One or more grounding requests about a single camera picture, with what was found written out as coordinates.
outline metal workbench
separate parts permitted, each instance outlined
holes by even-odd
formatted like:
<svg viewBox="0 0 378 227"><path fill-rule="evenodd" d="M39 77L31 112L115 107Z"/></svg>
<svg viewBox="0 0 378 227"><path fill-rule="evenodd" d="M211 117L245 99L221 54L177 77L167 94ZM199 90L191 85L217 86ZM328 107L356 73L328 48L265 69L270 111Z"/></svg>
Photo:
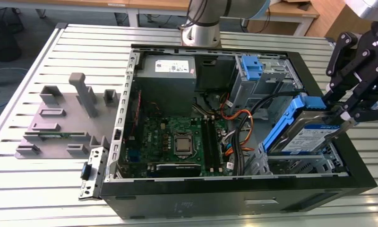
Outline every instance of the metal workbench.
<svg viewBox="0 0 378 227"><path fill-rule="evenodd" d="M221 42L226 48L299 52L324 89L331 54L324 39L222 32ZM73 92L69 74L82 72L94 92L119 91L131 43L179 45L179 32L86 25L54 30L0 116L0 226L378 226L378 188L306 213L121 220L103 201L77 201L83 159L17 160L14 149L37 111L43 85ZM363 123L347 134L378 183L378 123Z"/></svg>

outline wooden table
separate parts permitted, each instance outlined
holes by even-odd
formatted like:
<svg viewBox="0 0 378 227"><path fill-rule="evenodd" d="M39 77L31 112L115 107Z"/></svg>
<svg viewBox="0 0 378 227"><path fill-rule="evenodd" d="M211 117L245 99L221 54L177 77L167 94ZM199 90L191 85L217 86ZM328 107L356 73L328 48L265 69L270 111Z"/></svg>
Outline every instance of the wooden table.
<svg viewBox="0 0 378 227"><path fill-rule="evenodd" d="M127 8L130 26L138 26L138 14L185 16L187 6L189 0L130 0ZM313 20L319 17L319 13L313 6L309 7L307 11L297 7L298 4L289 2L279 2L271 5L270 21L298 23L294 35L303 36ZM253 18L251 20L266 20L266 15L259 18Z"/></svg>

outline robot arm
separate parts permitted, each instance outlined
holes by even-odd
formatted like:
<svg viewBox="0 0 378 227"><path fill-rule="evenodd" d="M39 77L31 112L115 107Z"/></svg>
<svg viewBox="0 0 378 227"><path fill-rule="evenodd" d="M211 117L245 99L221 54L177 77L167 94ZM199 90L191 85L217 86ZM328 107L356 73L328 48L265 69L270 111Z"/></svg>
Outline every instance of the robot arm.
<svg viewBox="0 0 378 227"><path fill-rule="evenodd" d="M339 35L326 75L330 76L323 97L327 105L354 88L334 117L340 116L346 121L354 118L356 122L378 120L378 22L362 36L347 32Z"/></svg>
<svg viewBox="0 0 378 227"><path fill-rule="evenodd" d="M266 153L289 155L318 152L327 143L356 122L378 120L378 22L363 35L344 32L339 35L326 69L330 76L323 97L306 94L293 99L270 134L259 145ZM344 102L346 91L352 90ZM303 134L319 133L319 143L298 146L299 141L317 137Z"/></svg>
<svg viewBox="0 0 378 227"><path fill-rule="evenodd" d="M182 25L182 44L215 47L219 44L219 17L258 17L270 0L190 0Z"/></svg>

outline metal chassis frame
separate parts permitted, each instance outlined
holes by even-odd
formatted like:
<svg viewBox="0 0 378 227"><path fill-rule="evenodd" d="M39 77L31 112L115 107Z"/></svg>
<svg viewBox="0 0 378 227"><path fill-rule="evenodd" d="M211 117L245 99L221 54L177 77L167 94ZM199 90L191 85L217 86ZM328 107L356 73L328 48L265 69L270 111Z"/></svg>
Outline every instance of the metal chassis frame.
<svg viewBox="0 0 378 227"><path fill-rule="evenodd" d="M290 59L294 70L298 73L298 77L305 87L305 91L310 96L322 96L319 87L313 79L309 69L303 63L299 53L297 52L277 52L277 51L258 51L258 50L235 50L226 48L193 48L193 47L175 47L175 46L159 46L159 45L131 45L131 48L142 48L147 51L158 51L170 49L174 53L179 51L201 50L206 52L222 52L230 51L233 53L275 53L285 54ZM126 75L131 75L133 61L129 60L129 66L126 69ZM342 189L347 188L347 195L359 194L366 190L374 188L376 183L371 177L371 174L366 168L366 165L356 153L356 150L351 144L351 141L343 133L338 136L338 139L332 142L344 165L347 166L348 176L344 177L319 177L319 178L279 178L279 179L237 179L237 183L226 180L215 181L179 181L179 182L154 182L151 180L137 182L110 182L106 172L105 182L101 188L101 197L111 198L113 196L134 196L134 195L155 195L155 194L190 194L190 193L213 193L213 192L243 192L243 191L263 191L263 190L306 190L306 189ZM330 198L318 202L305 210L310 210L320 204L334 200L339 197L335 194Z"/></svg>

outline black cable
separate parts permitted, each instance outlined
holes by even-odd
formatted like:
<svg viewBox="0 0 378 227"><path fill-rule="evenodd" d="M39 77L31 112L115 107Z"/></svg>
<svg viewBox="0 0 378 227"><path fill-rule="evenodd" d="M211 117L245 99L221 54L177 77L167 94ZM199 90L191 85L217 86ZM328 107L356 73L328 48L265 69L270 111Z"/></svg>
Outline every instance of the black cable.
<svg viewBox="0 0 378 227"><path fill-rule="evenodd" d="M202 3L205 3L205 4L203 4L203 7L202 7L201 15L199 15L198 18L197 18L198 12L199 12L199 10L201 10ZM191 5L191 0L190 0L189 7L187 7L186 18L189 18L190 5ZM201 6L199 6L199 8L197 9L197 12L195 12L195 14L194 14L193 20L189 22L189 24L182 25L181 28L190 27L191 25L194 25L194 24L199 21L202 15L203 15L203 12L205 12L205 10L206 10L207 0L203 0L203 1L201 2Z"/></svg>
<svg viewBox="0 0 378 227"><path fill-rule="evenodd" d="M158 28L161 28L163 25L166 25L166 23L169 22L170 18L171 18L171 15L169 16L166 22L162 25L158 25Z"/></svg>
<svg viewBox="0 0 378 227"><path fill-rule="evenodd" d="M297 96L299 94L298 91L283 91L283 92L278 92L278 93L274 93L271 95L267 95L266 97L263 97L251 107L250 109L250 114L253 115L258 109L271 100L274 99L275 97L279 97L279 96ZM243 127L245 125L245 122L247 120L247 117L242 118L241 120L241 124L239 124L239 128Z"/></svg>
<svg viewBox="0 0 378 227"><path fill-rule="evenodd" d="M121 24L123 24L123 22L125 22L125 20L127 19L127 15L126 15L126 17L122 19L122 21L121 21Z"/></svg>
<svg viewBox="0 0 378 227"><path fill-rule="evenodd" d="M269 23L270 23L270 8L267 8L267 18L266 18L266 20L265 20L265 23L263 23L263 27L262 27L262 29L258 31L258 32L255 32L255 34L257 33L261 33L262 31L265 31L265 29L267 28L267 26L269 26Z"/></svg>
<svg viewBox="0 0 378 227"><path fill-rule="evenodd" d="M210 104L209 100L207 100L207 94L202 95L202 101L206 104L207 108L210 109L210 112L217 113L215 110L211 107L211 104Z"/></svg>
<svg viewBox="0 0 378 227"><path fill-rule="evenodd" d="M233 136L233 137L231 137L233 150L234 150L234 144L235 144L235 137ZM234 171L233 171L233 175L234 175L234 176L238 176L238 165L239 165L239 162L238 162L238 155L237 155L237 153L234 152Z"/></svg>
<svg viewBox="0 0 378 227"><path fill-rule="evenodd" d="M243 175L243 153L242 153L242 148L239 145L239 128L235 128L235 132L234 132L234 144L233 144L233 150L237 150L237 152L234 151L235 156L238 157L238 162L237 162L237 166L238 166L238 171L237 174L238 176Z"/></svg>
<svg viewBox="0 0 378 227"><path fill-rule="evenodd" d="M286 91L286 92L278 92L275 94L271 94L266 97L263 97L251 107L250 109L250 114L253 115L258 109L274 98L279 97L279 96L297 96L299 94L299 92L297 91ZM241 145L239 145L239 129L243 127L245 125L245 122L249 118L247 117L243 117L242 120L241 120L241 123L239 123L239 127L235 129L235 132L234 132L234 136L231 138L231 146L233 146L233 152L235 154L235 163L237 163L237 166L238 166L238 171L237 171L237 174L238 175L242 175L243 174L243 154L242 154L242 148L241 148Z"/></svg>

